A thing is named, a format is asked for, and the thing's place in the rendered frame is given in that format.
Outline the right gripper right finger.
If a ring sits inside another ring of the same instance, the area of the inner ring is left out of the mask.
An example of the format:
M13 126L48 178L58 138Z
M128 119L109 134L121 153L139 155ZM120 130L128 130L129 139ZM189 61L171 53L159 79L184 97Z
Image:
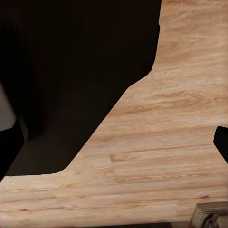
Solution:
M213 143L228 164L228 128L219 126L215 131Z

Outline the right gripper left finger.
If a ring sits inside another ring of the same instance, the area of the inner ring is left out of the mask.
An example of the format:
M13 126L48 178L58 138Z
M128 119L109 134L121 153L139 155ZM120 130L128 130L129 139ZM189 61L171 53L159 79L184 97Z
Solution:
M24 145L23 132L20 126L0 132L0 181Z

